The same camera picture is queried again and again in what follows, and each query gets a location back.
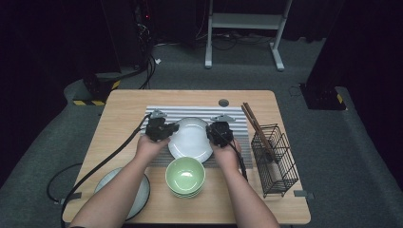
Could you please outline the striped placemat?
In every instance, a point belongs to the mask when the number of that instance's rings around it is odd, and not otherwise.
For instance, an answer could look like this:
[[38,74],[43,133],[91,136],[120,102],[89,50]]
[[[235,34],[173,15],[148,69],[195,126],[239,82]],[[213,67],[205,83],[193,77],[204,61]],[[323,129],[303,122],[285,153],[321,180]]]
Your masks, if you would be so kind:
[[[234,118],[235,120],[229,124],[230,129],[233,131],[235,139],[240,144],[241,156],[245,167],[247,169],[253,167],[247,121],[240,107],[149,105],[146,108],[145,113],[149,114],[155,109],[159,109],[166,114],[165,121],[167,124],[176,123],[183,118],[200,118],[209,125],[213,122],[212,119],[214,117],[222,114]],[[175,158],[170,154],[167,146],[150,165],[153,167],[166,167],[174,160]],[[207,161],[201,163],[207,168],[217,167],[213,153]]]

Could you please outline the person's left hand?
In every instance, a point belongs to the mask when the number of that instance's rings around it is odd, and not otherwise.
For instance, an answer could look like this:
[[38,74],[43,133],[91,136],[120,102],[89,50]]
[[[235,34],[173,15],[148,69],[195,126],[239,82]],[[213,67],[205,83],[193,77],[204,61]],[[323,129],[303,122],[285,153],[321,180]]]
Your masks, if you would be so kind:
[[142,135],[138,140],[134,159],[136,161],[150,163],[160,154],[162,149],[165,148],[169,142],[169,139],[154,142],[148,136]]

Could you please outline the black wire basket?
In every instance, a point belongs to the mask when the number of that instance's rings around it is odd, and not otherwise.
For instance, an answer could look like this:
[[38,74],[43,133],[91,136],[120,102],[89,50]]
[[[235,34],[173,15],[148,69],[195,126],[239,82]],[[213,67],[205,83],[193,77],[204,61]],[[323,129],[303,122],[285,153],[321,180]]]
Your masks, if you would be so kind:
[[262,194],[282,196],[297,182],[297,166],[291,146],[279,126],[266,124],[260,127],[251,142],[252,151],[259,172]]

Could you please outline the grey tape piece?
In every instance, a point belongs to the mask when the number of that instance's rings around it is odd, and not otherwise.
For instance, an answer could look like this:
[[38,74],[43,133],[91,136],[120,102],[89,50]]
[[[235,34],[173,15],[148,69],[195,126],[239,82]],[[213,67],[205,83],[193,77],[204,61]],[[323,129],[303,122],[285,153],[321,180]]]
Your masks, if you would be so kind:
[[306,198],[307,200],[313,200],[315,198],[315,195],[313,193],[307,192],[305,190],[295,190],[294,196],[303,197]]

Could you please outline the white plate with black rim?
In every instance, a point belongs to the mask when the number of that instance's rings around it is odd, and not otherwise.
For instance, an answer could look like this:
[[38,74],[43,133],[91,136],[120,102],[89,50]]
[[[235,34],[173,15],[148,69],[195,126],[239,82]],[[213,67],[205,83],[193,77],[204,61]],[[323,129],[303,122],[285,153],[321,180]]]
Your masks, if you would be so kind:
[[183,118],[177,121],[179,130],[168,144],[170,154],[175,158],[189,157],[206,162],[213,153],[206,135],[207,122],[200,118]]
[[[105,187],[111,180],[113,180],[119,172],[122,170],[122,167],[113,169],[108,172],[97,184],[94,192],[98,193],[103,187]],[[150,196],[150,182],[147,175],[143,176],[140,188],[136,195],[136,198],[132,204],[132,207],[126,217],[125,220],[130,220],[135,218],[146,206],[148,199]]]

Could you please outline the black stand base striped tape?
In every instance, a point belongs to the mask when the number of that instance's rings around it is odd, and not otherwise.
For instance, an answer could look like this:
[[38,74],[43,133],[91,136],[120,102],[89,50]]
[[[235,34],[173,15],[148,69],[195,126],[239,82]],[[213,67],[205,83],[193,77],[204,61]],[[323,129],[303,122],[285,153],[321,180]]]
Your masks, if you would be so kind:
[[120,80],[100,80],[96,76],[84,78],[73,96],[75,105],[105,105],[110,93],[117,89]]

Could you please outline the green bowl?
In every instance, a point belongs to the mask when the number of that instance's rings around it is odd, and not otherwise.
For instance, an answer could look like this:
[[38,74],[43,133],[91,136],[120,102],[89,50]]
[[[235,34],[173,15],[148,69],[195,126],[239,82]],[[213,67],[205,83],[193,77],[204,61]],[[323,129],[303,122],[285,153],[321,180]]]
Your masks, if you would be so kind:
[[192,198],[200,193],[202,188],[197,189],[171,189],[171,192],[179,198]]
[[195,192],[190,193],[190,194],[179,194],[179,193],[176,193],[176,192],[172,192],[172,194],[173,194],[174,196],[178,197],[178,198],[182,198],[182,199],[191,199],[191,198],[196,197],[196,196],[200,193],[200,191],[201,191],[201,190],[198,190],[198,191],[195,191]]
[[204,166],[193,158],[176,159],[165,170],[165,181],[170,190],[197,189],[203,186],[204,180]]

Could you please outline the person's right hand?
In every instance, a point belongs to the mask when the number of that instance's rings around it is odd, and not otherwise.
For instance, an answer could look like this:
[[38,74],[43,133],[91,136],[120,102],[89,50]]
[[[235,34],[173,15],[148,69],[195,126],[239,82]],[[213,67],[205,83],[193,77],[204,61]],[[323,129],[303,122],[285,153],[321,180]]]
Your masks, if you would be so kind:
[[239,170],[238,153],[241,151],[237,140],[233,140],[225,147],[219,147],[211,143],[216,163],[226,173]]

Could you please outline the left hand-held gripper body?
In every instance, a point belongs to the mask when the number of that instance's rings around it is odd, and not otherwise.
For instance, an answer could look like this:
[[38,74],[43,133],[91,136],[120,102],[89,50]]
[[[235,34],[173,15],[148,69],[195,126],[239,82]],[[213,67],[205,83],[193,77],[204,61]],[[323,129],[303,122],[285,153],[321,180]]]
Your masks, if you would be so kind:
[[159,109],[151,112],[146,125],[145,134],[154,142],[164,140],[168,137],[165,130],[166,114]]

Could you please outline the white metal stand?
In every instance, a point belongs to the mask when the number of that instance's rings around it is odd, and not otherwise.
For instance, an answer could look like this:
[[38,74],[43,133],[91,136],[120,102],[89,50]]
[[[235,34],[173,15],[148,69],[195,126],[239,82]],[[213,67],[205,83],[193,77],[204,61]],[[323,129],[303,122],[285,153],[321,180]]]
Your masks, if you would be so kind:
[[214,12],[214,0],[209,0],[207,43],[205,48],[204,67],[211,68],[213,65],[212,34],[213,29],[265,29],[277,32],[275,41],[269,44],[275,65],[278,71],[285,69],[281,60],[278,46],[288,19],[288,14],[293,0],[286,0],[282,14],[245,14],[245,13],[219,13]]

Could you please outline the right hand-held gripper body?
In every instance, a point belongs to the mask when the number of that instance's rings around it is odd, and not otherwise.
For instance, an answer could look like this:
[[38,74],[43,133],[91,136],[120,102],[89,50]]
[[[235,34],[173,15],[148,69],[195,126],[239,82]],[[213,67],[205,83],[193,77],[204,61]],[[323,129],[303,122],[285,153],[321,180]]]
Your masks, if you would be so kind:
[[216,127],[216,131],[211,131],[215,134],[215,141],[212,142],[214,145],[225,147],[234,139],[233,131],[229,126],[234,120],[234,118],[226,114],[219,115],[212,119],[212,124]]

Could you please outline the dark equipment rack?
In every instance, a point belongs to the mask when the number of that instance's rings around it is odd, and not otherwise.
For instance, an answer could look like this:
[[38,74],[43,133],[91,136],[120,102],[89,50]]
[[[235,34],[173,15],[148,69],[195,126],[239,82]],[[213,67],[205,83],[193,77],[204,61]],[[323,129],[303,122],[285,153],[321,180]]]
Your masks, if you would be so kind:
[[121,67],[145,65],[152,41],[148,0],[102,0],[114,50]]

